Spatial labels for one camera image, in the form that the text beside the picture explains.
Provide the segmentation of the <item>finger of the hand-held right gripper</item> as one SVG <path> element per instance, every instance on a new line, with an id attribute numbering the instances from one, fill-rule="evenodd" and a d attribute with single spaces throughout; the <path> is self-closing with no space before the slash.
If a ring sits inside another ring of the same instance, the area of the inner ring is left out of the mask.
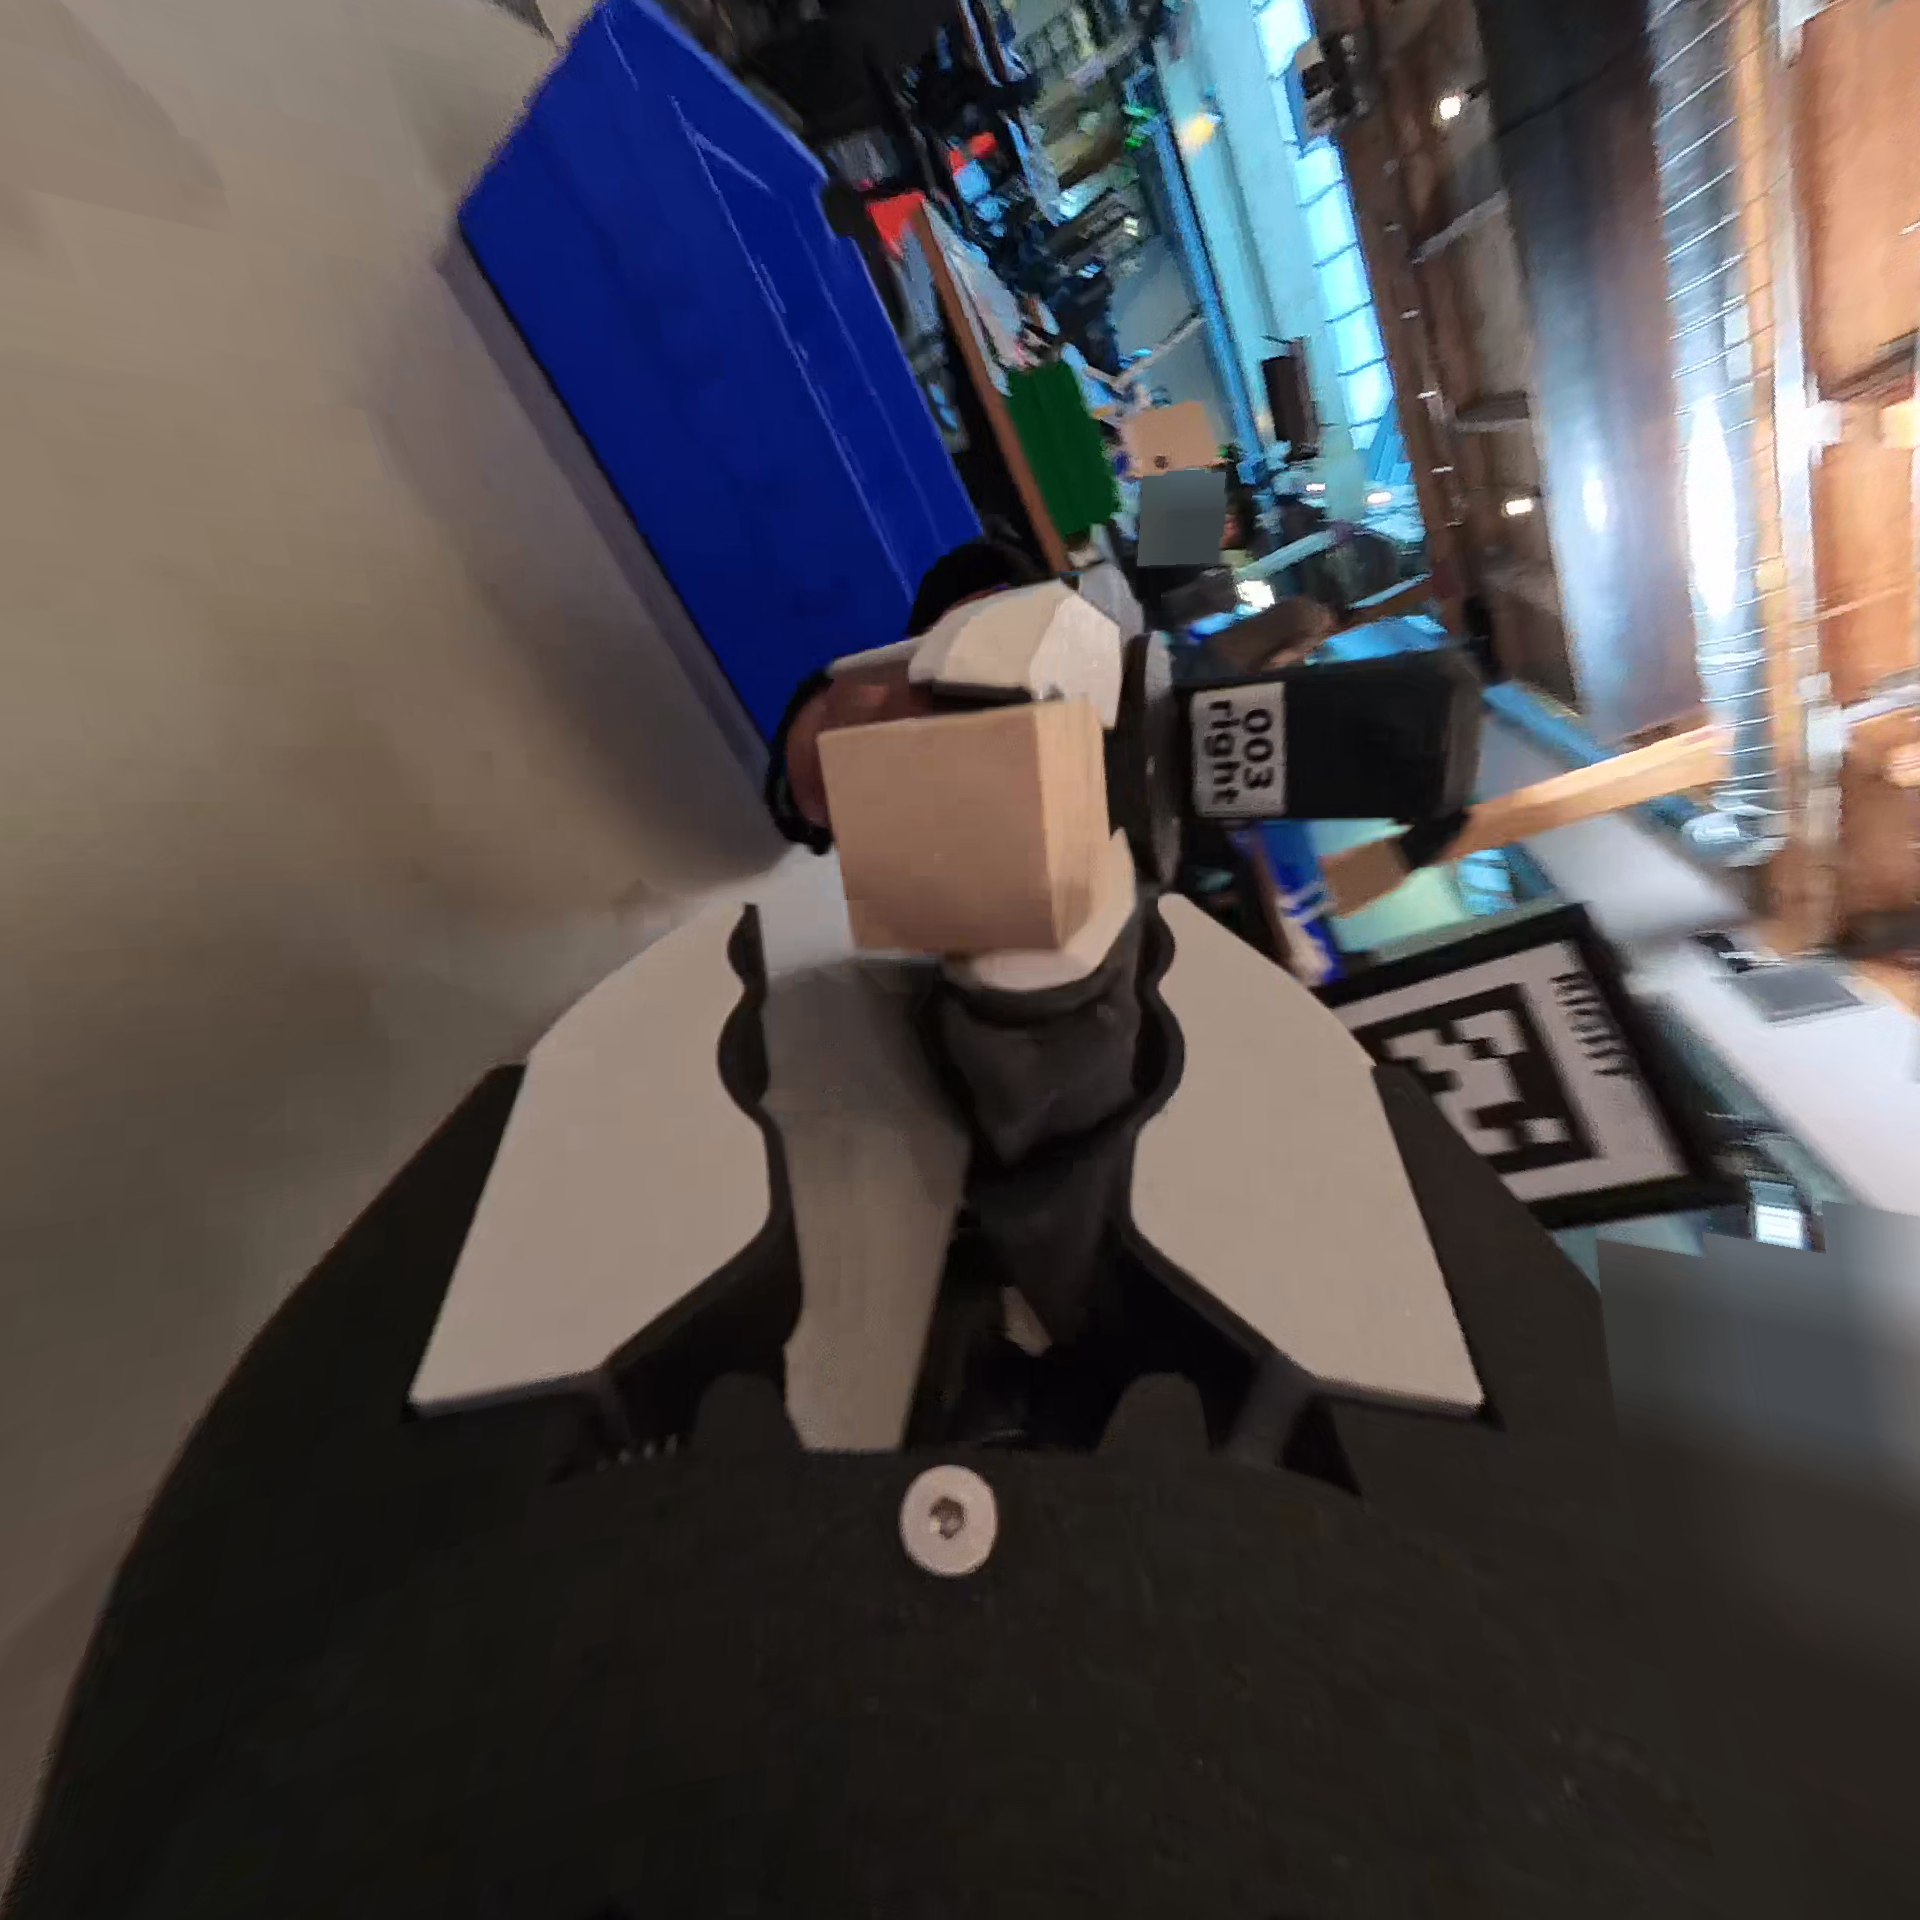
<path id="1" fill-rule="evenodd" d="M 1095 975 L 1134 919 L 1138 879 L 1124 832 L 1109 836 L 1087 919 L 1060 948 L 1002 948 L 943 961 L 943 979 L 968 995 L 1053 995 Z"/>
<path id="2" fill-rule="evenodd" d="M 910 685 L 952 701 L 1085 701 L 1120 712 L 1120 626 L 1064 581 L 995 589 L 943 614 L 903 662 Z"/>

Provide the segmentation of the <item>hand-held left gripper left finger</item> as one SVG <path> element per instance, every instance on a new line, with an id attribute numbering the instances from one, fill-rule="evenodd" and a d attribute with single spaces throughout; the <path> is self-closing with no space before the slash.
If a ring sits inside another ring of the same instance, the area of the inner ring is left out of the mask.
<path id="1" fill-rule="evenodd" d="M 525 1057 L 412 1378 L 416 1413 L 545 1393 L 688 1422 L 784 1378 L 798 1253 L 765 1113 L 765 948 L 712 905 L 590 988 Z"/>

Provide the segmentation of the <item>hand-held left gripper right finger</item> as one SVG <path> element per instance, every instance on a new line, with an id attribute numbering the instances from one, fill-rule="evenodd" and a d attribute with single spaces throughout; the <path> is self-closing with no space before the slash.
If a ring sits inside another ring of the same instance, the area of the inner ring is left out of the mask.
<path id="1" fill-rule="evenodd" d="M 1469 1348 L 1373 1062 L 1307 988 L 1179 898 L 1157 996 L 1181 1062 L 1130 1218 L 1201 1303 L 1342 1396 L 1474 1413 Z"/>

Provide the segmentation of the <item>pale grained wooden cube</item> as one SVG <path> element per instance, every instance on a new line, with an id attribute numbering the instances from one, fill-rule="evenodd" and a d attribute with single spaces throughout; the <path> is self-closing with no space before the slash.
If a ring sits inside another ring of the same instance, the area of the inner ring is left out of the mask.
<path id="1" fill-rule="evenodd" d="M 851 946 L 1060 948 L 1093 909 L 1103 727 L 1085 701 L 944 712 L 820 740 Z"/>

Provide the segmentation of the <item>blue plastic bin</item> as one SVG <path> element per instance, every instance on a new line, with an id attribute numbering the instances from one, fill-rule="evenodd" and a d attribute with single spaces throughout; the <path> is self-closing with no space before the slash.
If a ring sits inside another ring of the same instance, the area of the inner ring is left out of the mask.
<path id="1" fill-rule="evenodd" d="M 827 173 L 650 2 L 599 2 L 458 231 L 762 747 L 903 631 L 972 499 Z"/>

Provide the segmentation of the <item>person's right forearm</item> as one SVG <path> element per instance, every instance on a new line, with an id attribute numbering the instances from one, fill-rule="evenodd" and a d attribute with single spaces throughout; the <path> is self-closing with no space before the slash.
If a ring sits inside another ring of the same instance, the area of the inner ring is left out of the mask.
<path id="1" fill-rule="evenodd" d="M 1147 954 L 1130 921 L 1076 980 L 1006 992 L 947 971 L 920 1011 L 925 1057 L 972 1137 L 965 1194 L 987 1261 L 1053 1348 L 1095 1314 L 1120 1178 L 1167 1074 Z"/>

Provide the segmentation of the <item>person's right hand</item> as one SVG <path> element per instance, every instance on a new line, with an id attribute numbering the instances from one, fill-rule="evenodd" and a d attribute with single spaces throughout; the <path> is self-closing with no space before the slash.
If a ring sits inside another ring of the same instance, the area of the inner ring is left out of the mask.
<path id="1" fill-rule="evenodd" d="M 839 732 L 925 719 L 937 701 L 925 685 L 913 681 L 908 666 L 890 662 L 829 676 L 817 708 L 817 732 Z"/>

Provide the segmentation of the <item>wooden board stand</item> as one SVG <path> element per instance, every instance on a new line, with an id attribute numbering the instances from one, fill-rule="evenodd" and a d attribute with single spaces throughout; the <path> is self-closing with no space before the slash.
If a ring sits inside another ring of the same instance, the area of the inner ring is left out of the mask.
<path id="1" fill-rule="evenodd" d="M 1204 401 L 1149 405 L 1118 424 L 1122 472 L 1140 483 L 1220 464 L 1220 440 Z"/>

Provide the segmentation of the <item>black white marker sign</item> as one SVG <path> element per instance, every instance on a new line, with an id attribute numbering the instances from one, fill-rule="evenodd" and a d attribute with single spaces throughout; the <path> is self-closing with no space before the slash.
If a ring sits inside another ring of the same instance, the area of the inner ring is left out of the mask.
<path id="1" fill-rule="evenodd" d="M 1550 1232 L 1729 1207 L 1738 1183 L 1583 905 L 1531 902 L 1317 987 Z"/>

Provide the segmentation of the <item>wooden top table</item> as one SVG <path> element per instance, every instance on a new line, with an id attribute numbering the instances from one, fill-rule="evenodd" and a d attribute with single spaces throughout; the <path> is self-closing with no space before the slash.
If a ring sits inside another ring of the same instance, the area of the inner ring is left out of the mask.
<path id="1" fill-rule="evenodd" d="M 1068 546 L 1045 506 L 1026 448 L 1019 444 L 1014 424 L 1006 413 L 1006 397 L 999 389 L 994 373 L 995 361 L 987 355 L 987 340 L 972 316 L 972 301 L 963 295 L 961 280 L 952 274 L 952 265 L 947 258 L 947 230 L 932 212 L 929 199 L 920 199 L 913 210 L 908 231 L 929 268 L 943 323 L 959 350 L 961 370 L 965 373 L 965 389 L 972 390 L 980 417 L 987 427 L 987 440 L 1002 468 L 1006 472 L 1006 483 L 1019 499 L 1019 514 L 1026 519 L 1026 532 L 1031 533 L 1034 549 L 1050 575 L 1064 577 L 1072 568 Z"/>

